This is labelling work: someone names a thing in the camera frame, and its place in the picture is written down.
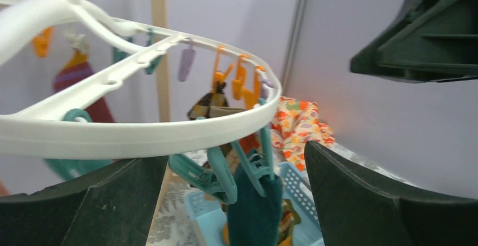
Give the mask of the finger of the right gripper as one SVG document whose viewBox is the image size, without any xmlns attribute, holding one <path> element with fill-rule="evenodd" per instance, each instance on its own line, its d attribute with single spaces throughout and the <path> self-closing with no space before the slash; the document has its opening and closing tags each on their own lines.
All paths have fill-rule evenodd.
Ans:
<svg viewBox="0 0 478 246">
<path fill-rule="evenodd" d="M 477 79 L 477 0 L 404 0 L 349 69 L 408 83 Z"/>
</svg>

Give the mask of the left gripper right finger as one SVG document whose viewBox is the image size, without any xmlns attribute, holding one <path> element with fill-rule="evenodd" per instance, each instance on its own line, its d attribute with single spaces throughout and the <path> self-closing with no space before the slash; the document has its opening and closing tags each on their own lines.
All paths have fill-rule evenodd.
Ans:
<svg viewBox="0 0 478 246">
<path fill-rule="evenodd" d="M 421 189 L 315 141 L 306 168 L 326 245 L 476 245 L 477 200 Z"/>
</svg>

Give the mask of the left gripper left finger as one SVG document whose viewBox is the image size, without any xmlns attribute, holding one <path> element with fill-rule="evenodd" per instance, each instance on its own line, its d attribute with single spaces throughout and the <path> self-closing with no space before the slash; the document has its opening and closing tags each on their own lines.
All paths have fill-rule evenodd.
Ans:
<svg viewBox="0 0 478 246">
<path fill-rule="evenodd" d="M 2 245 L 145 245 L 166 156 L 114 162 L 33 194 L 1 198 Z"/>
</svg>

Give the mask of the dark teal sock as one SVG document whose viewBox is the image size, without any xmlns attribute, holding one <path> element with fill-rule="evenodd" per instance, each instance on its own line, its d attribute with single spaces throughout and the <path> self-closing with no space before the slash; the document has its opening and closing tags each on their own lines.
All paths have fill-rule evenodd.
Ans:
<svg viewBox="0 0 478 246">
<path fill-rule="evenodd" d="M 277 245 L 278 226 L 282 215 L 283 185 L 279 176 L 265 175 L 259 182 L 265 196 L 257 193 L 243 167 L 238 166 L 234 179 L 238 198 L 227 206 L 230 245 Z"/>
</svg>

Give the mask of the white plastic clip hanger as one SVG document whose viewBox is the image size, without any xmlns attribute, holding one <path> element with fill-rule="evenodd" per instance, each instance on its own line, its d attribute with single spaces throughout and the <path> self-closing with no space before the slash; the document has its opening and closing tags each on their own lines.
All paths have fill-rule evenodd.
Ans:
<svg viewBox="0 0 478 246">
<path fill-rule="evenodd" d="M 205 120 L 155 123 L 66 122 L 63 116 L 73 108 L 89 105 L 88 94 L 100 98 L 119 89 L 124 81 L 147 67 L 169 48 L 191 38 L 205 49 L 220 43 L 171 29 L 154 27 L 162 39 L 148 47 L 126 41 L 148 24 L 109 16 L 86 0 L 1 0 L 1 63 L 5 63 L 44 29 L 79 22 L 110 45 L 129 54 L 88 80 L 92 87 L 74 99 L 73 87 L 48 97 L 26 109 L 1 116 L 1 152 L 9 155 L 49 159 L 132 159 L 167 156 L 228 143 L 266 126 L 276 112 L 282 93 L 280 81 L 261 58 L 246 54 L 252 67 L 261 66 L 264 86 L 263 105 L 245 112 Z"/>
</svg>

